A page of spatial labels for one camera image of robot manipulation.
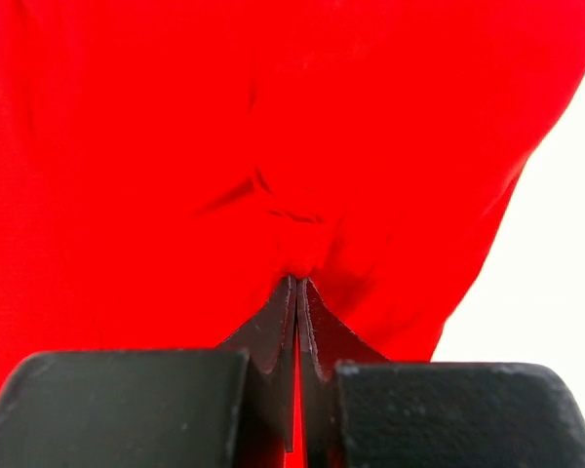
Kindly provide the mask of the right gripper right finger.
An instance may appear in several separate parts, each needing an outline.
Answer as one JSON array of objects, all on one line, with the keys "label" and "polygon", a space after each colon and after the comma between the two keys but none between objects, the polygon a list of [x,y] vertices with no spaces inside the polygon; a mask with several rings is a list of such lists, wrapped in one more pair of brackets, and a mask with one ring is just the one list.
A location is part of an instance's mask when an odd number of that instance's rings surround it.
[{"label": "right gripper right finger", "polygon": [[392,362],[297,289],[309,467],[585,467],[585,420],[552,370]]}]

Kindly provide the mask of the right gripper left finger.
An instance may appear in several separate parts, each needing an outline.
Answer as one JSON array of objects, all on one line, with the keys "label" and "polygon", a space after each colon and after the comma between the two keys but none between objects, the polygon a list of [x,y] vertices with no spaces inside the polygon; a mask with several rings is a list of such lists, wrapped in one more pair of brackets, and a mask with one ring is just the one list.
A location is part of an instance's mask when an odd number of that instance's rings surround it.
[{"label": "right gripper left finger", "polygon": [[0,392],[0,467],[280,467],[296,281],[212,349],[40,353]]}]

